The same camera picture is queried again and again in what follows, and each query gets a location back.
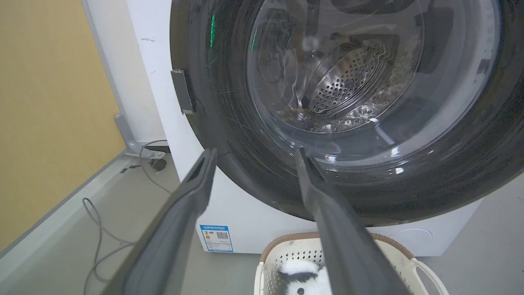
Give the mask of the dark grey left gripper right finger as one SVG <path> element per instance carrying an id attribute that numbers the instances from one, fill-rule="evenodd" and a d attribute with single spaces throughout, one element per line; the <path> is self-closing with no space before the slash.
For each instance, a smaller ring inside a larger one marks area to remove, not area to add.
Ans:
<path id="1" fill-rule="evenodd" d="M 409 290 L 348 200 L 304 148 L 294 153 L 303 204 L 317 224 L 334 295 L 408 295 Z"/>

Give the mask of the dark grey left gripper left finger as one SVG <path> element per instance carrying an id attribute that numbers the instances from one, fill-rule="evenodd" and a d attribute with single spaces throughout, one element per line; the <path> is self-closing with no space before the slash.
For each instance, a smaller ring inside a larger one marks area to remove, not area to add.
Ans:
<path id="1" fill-rule="evenodd" d="M 104 295 L 178 295 L 197 219 L 211 198 L 217 150 L 206 149 L 131 248 Z"/>

